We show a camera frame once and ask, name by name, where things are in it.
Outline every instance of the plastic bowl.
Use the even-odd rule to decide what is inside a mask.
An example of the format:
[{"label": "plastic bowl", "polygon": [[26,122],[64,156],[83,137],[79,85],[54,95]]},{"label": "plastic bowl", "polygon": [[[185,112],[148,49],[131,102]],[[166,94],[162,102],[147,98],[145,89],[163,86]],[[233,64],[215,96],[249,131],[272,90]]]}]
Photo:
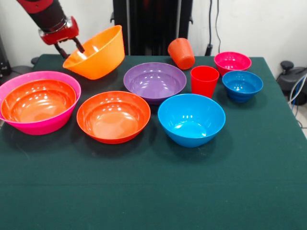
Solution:
[{"label": "plastic bowl", "polygon": [[73,105],[70,106],[63,113],[54,116],[50,119],[42,121],[26,122],[26,123],[10,121],[5,119],[1,113],[0,113],[0,119],[12,125],[16,129],[30,135],[44,135],[52,133],[63,127],[69,120],[73,112],[73,109],[75,108],[76,103],[81,96],[80,84],[77,82],[77,80],[75,80],[73,77],[67,74],[54,72],[54,71],[38,71],[38,72],[26,73],[18,77],[15,77],[0,86],[0,104],[2,104],[4,98],[6,98],[6,96],[17,87],[26,84],[30,81],[42,80],[42,79],[58,80],[70,85],[76,93],[76,100],[73,103]]},{"label": "plastic bowl", "polygon": [[79,127],[106,144],[120,144],[136,137],[147,125],[147,102],[130,92],[109,91],[85,101],[77,113]]},{"label": "plastic bowl", "polygon": [[186,75],[180,69],[160,62],[134,66],[124,76],[127,90],[141,96],[149,104],[159,104],[176,95],[186,84]]},{"label": "plastic bowl", "polygon": [[226,121],[218,103],[198,94],[180,94],[165,100],[159,107],[158,118],[167,135],[188,148],[212,140]]},{"label": "plastic bowl", "polygon": [[11,91],[1,104],[1,114],[10,121],[42,121],[59,115],[76,101],[73,88],[59,80],[35,80]]},{"label": "plastic bowl", "polygon": [[247,70],[251,66],[249,57],[236,52],[219,53],[214,62],[221,76],[232,70]]},{"label": "plastic bowl", "polygon": [[263,81],[247,71],[231,71],[223,76],[228,96],[235,102],[246,102],[263,88]]},{"label": "plastic bowl", "polygon": [[75,50],[65,60],[63,67],[91,80],[107,75],[125,58],[121,25],[97,34],[83,47],[85,51]]}]

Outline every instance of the small blue bowl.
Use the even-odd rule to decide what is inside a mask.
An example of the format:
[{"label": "small blue bowl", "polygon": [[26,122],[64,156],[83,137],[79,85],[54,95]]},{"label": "small blue bowl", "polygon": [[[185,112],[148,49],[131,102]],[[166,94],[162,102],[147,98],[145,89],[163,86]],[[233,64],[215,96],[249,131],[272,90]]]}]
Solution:
[{"label": "small blue bowl", "polygon": [[203,145],[223,128],[226,115],[214,100],[198,94],[180,94],[165,100],[158,118],[167,135],[177,144]]},{"label": "small blue bowl", "polygon": [[247,102],[263,88],[263,81],[247,71],[231,71],[223,76],[228,96],[235,102]]}]

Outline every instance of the small pink bowl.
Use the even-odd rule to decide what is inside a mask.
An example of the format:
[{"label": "small pink bowl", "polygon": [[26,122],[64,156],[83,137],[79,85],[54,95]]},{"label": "small pink bowl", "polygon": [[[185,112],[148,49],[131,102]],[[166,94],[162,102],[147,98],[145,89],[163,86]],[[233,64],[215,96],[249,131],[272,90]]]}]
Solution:
[{"label": "small pink bowl", "polygon": [[69,120],[81,96],[81,87],[78,81],[75,78],[65,73],[60,73],[55,71],[38,71],[38,72],[26,73],[16,78],[13,78],[0,86],[0,104],[2,103],[6,95],[9,94],[16,87],[28,83],[30,81],[41,80],[41,79],[53,79],[69,84],[76,92],[76,101],[74,102],[74,104],[63,113],[55,117],[52,117],[50,119],[42,121],[31,122],[31,123],[12,122],[4,119],[1,112],[0,112],[0,119],[10,124],[11,126],[15,127],[16,129],[29,135],[44,135],[52,133],[62,128]]},{"label": "small pink bowl", "polygon": [[237,52],[219,53],[214,62],[221,76],[233,70],[247,70],[251,66],[250,58]]}]

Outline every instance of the red cup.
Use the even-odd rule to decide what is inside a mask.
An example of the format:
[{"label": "red cup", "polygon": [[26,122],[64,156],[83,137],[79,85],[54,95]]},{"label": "red cup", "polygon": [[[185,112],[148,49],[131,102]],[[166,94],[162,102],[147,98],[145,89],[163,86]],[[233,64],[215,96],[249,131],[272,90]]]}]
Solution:
[{"label": "red cup", "polygon": [[219,72],[210,66],[197,66],[191,70],[192,93],[212,98]]}]

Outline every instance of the bowl rim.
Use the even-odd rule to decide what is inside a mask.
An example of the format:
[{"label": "bowl rim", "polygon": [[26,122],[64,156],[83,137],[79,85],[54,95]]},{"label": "bowl rim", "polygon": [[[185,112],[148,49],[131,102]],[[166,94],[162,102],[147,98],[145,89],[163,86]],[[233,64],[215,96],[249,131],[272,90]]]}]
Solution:
[{"label": "bowl rim", "polygon": [[[101,50],[104,49],[107,45],[109,45],[111,42],[113,42],[113,40],[115,40],[115,38],[118,36],[118,34],[121,33],[121,31],[122,31],[122,26],[121,26],[121,25],[113,25],[113,26],[111,26],[111,27],[109,27],[109,28],[107,28],[107,29],[105,29],[105,30],[103,30],[103,31],[101,31],[101,32],[99,32],[99,33],[97,33],[96,35],[94,35],[93,37],[91,37],[90,39],[88,39],[86,42],[84,42],[84,43],[82,44],[82,46],[85,45],[86,43],[89,43],[94,37],[97,37],[97,36],[99,36],[99,35],[101,35],[101,34],[103,34],[103,33],[106,33],[107,31],[109,31],[109,30],[111,30],[111,29],[113,29],[113,28],[118,28],[119,30],[117,31],[116,35],[115,35],[114,37],[112,37],[112,39],[110,39],[103,47],[101,47],[101,48],[98,50],[98,51],[101,51]],[[75,49],[75,50],[68,56],[68,58],[69,58],[74,52],[78,52],[78,49]],[[88,56],[86,60],[88,60],[89,58],[91,58],[91,57],[94,56],[95,54],[97,54],[97,52],[91,54],[90,56]],[[83,62],[83,61],[84,61],[84,60],[81,60],[81,61],[79,61],[79,62],[74,62],[73,64],[68,65],[68,64],[67,64],[68,58],[63,62],[63,65],[62,65],[63,68],[65,68],[65,69],[68,69],[68,68],[71,68],[71,67],[73,67],[73,66],[76,66],[76,65],[78,65],[80,62]]]},{"label": "bowl rim", "polygon": [[[143,125],[141,128],[138,128],[138,130],[137,130],[136,132],[134,132],[133,134],[124,136],[124,137],[120,137],[120,138],[99,138],[99,137],[96,137],[96,136],[94,136],[94,135],[89,134],[89,133],[88,133],[86,130],[84,130],[84,129],[81,127],[81,125],[79,124],[78,114],[80,113],[81,107],[83,106],[84,103],[86,103],[87,101],[93,99],[94,97],[97,97],[97,96],[99,96],[99,95],[101,95],[101,94],[107,94],[107,93],[113,93],[113,92],[120,92],[120,93],[124,93],[124,94],[129,94],[129,95],[131,95],[131,96],[139,97],[139,98],[145,103],[145,105],[146,105],[146,107],[147,107],[147,109],[148,109],[148,111],[149,111],[149,116],[148,116],[148,118],[145,120],[144,125]],[[88,98],[87,100],[85,100],[85,101],[80,105],[80,107],[79,107],[79,109],[78,109],[78,111],[77,111],[76,120],[77,120],[77,124],[78,124],[79,128],[80,128],[85,134],[89,135],[90,137],[92,137],[92,138],[94,138],[94,139],[100,139],[100,140],[114,140],[114,141],[116,141],[116,140],[122,140],[122,139],[125,139],[125,138],[128,138],[128,137],[131,137],[131,136],[133,136],[133,135],[135,135],[135,134],[141,132],[141,131],[146,127],[146,125],[148,124],[148,122],[149,122],[149,120],[150,120],[150,117],[151,117],[151,109],[150,109],[150,107],[149,107],[149,104],[148,104],[142,97],[140,97],[139,95],[136,95],[136,94],[131,93],[131,92],[126,92],[126,91],[106,91],[106,92],[101,92],[101,93],[95,94],[95,95],[91,96],[90,98]]]},{"label": "bowl rim", "polygon": [[[164,103],[166,103],[168,100],[172,100],[174,97],[181,97],[181,96],[193,96],[193,97],[200,97],[200,98],[203,98],[205,100],[209,100],[210,102],[216,104],[220,109],[221,111],[223,112],[223,122],[222,122],[222,125],[219,129],[217,129],[217,131],[215,131],[214,133],[208,135],[208,136],[205,136],[205,137],[198,137],[198,138],[191,138],[191,137],[186,137],[186,136],[182,136],[182,135],[178,135],[176,133],[174,133],[173,131],[171,131],[169,128],[165,127],[162,122],[161,122],[161,119],[160,119],[160,111],[161,111],[161,108],[162,108],[162,105]],[[199,94],[194,94],[194,93],[183,93],[183,94],[178,94],[178,95],[175,95],[173,97],[170,97],[168,99],[166,99],[164,102],[161,103],[159,109],[158,109],[158,120],[160,122],[160,124],[162,125],[163,128],[165,128],[168,132],[178,136],[178,137],[183,137],[183,138],[190,138],[190,139],[202,139],[202,138],[209,138],[209,137],[212,137],[212,136],[215,136],[218,132],[220,132],[222,130],[222,128],[224,127],[225,123],[226,123],[226,113],[224,111],[224,109],[214,100],[212,100],[211,98],[209,97],[206,97],[206,96],[203,96],[203,95],[199,95]]]},{"label": "bowl rim", "polygon": [[[248,67],[247,67],[247,68],[241,68],[241,69],[230,69],[230,68],[225,68],[224,66],[221,66],[220,64],[218,64],[218,62],[216,61],[216,59],[217,59],[218,56],[220,56],[221,54],[225,54],[225,53],[239,54],[239,55],[241,55],[241,56],[246,57],[246,58],[249,60],[249,65],[248,65]],[[233,70],[233,71],[237,71],[237,70],[246,70],[246,69],[249,69],[249,68],[251,67],[251,65],[252,65],[252,61],[251,61],[251,59],[250,59],[248,56],[246,56],[246,55],[244,55],[244,54],[241,54],[241,53],[239,53],[239,52],[234,52],[234,51],[224,51],[224,52],[221,52],[221,53],[217,54],[217,55],[214,57],[214,63],[215,63],[218,67],[221,67],[221,68],[227,69],[227,70]]]},{"label": "bowl rim", "polygon": [[[228,76],[228,75],[230,75],[231,73],[234,73],[234,72],[241,72],[241,73],[243,72],[243,73],[250,74],[250,75],[253,76],[253,77],[256,77],[257,79],[260,80],[260,82],[261,82],[261,87],[260,87],[259,89],[255,90],[255,91],[252,91],[252,92],[238,92],[238,91],[235,91],[234,89],[229,88],[229,87],[226,85],[226,83],[224,82],[224,77],[225,77],[225,76]],[[228,90],[230,90],[230,91],[232,91],[232,92],[240,93],[240,94],[246,94],[246,95],[258,93],[258,92],[260,92],[260,91],[262,90],[262,88],[263,88],[263,80],[262,80],[257,74],[254,74],[254,73],[252,73],[252,72],[245,71],[245,70],[234,70],[234,71],[230,71],[230,72],[226,73],[226,74],[223,76],[223,78],[222,78],[222,83],[223,83],[223,85],[224,85]]]},{"label": "bowl rim", "polygon": [[[75,93],[76,93],[76,101],[72,104],[72,106],[69,107],[68,109],[66,109],[65,111],[63,111],[62,113],[56,115],[56,116],[53,116],[53,117],[48,118],[48,119],[45,119],[45,120],[34,121],[34,122],[10,121],[10,120],[5,119],[5,118],[3,117],[3,115],[1,114],[1,111],[0,111],[0,120],[2,120],[2,121],[4,121],[4,122],[7,122],[7,123],[9,123],[9,124],[17,124],[17,125],[20,125],[20,124],[23,124],[23,125],[28,125],[28,124],[39,124],[39,123],[41,123],[41,122],[46,122],[46,121],[49,121],[49,120],[51,120],[51,119],[55,119],[55,118],[57,118],[57,117],[60,117],[61,115],[63,115],[64,113],[66,113],[67,111],[71,110],[72,108],[74,108],[74,107],[76,106],[78,100],[79,100],[80,97],[81,97],[81,86],[80,86],[80,83],[79,83],[75,78],[73,78],[72,76],[70,76],[70,75],[68,75],[68,74],[66,74],[66,73],[57,72],[57,71],[34,71],[34,72],[30,72],[30,73],[25,73],[25,74],[19,75],[19,76],[15,77],[15,78],[13,78],[13,79],[11,79],[11,80],[14,80],[14,79],[17,80],[17,79],[20,79],[20,78],[25,77],[26,75],[38,74],[38,73],[44,74],[44,73],[46,73],[46,72],[49,72],[49,73],[56,73],[56,74],[59,74],[59,73],[60,73],[60,74],[62,74],[62,75],[65,75],[65,77],[70,78],[72,81],[74,81],[74,82],[76,83],[77,88],[78,88],[78,90],[80,91],[79,96],[77,96],[77,92],[76,92],[75,89],[72,87],[72,85],[70,85],[70,84],[68,84],[68,83],[66,83],[66,82],[63,81],[64,83],[70,85],[70,86],[73,88],[73,90],[75,91]],[[7,83],[9,83],[11,80],[8,80],[7,82],[3,83],[3,84],[0,86],[0,88],[3,87],[3,86],[5,86],[5,85],[6,85]]]},{"label": "bowl rim", "polygon": [[[134,92],[130,89],[130,87],[128,87],[128,82],[127,82],[127,81],[128,81],[128,80],[127,80],[127,78],[128,78],[128,72],[131,71],[132,69],[138,67],[138,66],[148,65],[148,64],[159,64],[159,65],[165,65],[165,66],[168,66],[168,67],[171,67],[171,68],[178,69],[178,70],[180,71],[180,75],[181,75],[182,77],[184,76],[184,78],[183,78],[183,79],[184,79],[184,84],[183,84],[183,86],[180,87],[180,90],[178,90],[178,92],[176,92],[176,93],[174,93],[173,95],[170,95],[170,96],[168,96],[168,97],[143,97],[143,96],[141,96],[141,95],[139,95],[139,94],[134,93]],[[124,86],[126,87],[126,89],[127,89],[129,92],[131,92],[131,93],[133,93],[133,94],[136,94],[136,95],[140,96],[141,98],[143,98],[143,99],[145,99],[145,100],[147,99],[147,100],[157,100],[157,101],[161,100],[161,101],[162,101],[162,100],[165,100],[166,98],[172,97],[172,96],[174,96],[174,95],[180,93],[180,92],[186,87],[186,85],[187,85],[187,76],[185,75],[185,73],[184,73],[181,69],[177,68],[176,66],[173,66],[173,65],[170,65],[170,64],[167,64],[167,63],[164,63],[164,62],[145,62],[145,63],[141,63],[141,64],[139,64],[139,65],[136,65],[136,66],[131,67],[131,68],[125,73],[124,78],[123,78],[123,82],[124,82]]]},{"label": "bowl rim", "polygon": [[27,85],[27,84],[36,83],[36,82],[38,82],[38,81],[58,81],[58,82],[60,82],[60,83],[62,83],[62,84],[65,84],[65,85],[67,85],[70,89],[72,89],[72,91],[74,92],[74,101],[73,101],[73,102],[75,102],[75,101],[77,100],[76,91],[75,91],[74,88],[73,88],[71,85],[69,85],[68,83],[63,82],[62,80],[56,80],[56,79],[36,79],[36,80],[32,80],[32,81],[29,81],[29,82],[26,82],[26,83],[24,83],[24,84],[21,84],[21,85],[17,86],[16,88],[12,89],[7,95],[5,95],[5,97],[3,98],[2,102],[0,103],[0,113],[1,113],[1,115],[2,115],[3,118],[5,118],[4,115],[3,115],[3,104],[4,104],[4,101],[8,98],[8,96],[9,96],[11,93],[13,93],[15,90],[17,90],[17,89],[19,89],[19,88],[21,88],[21,87],[23,87],[23,86],[25,86],[25,85]]}]

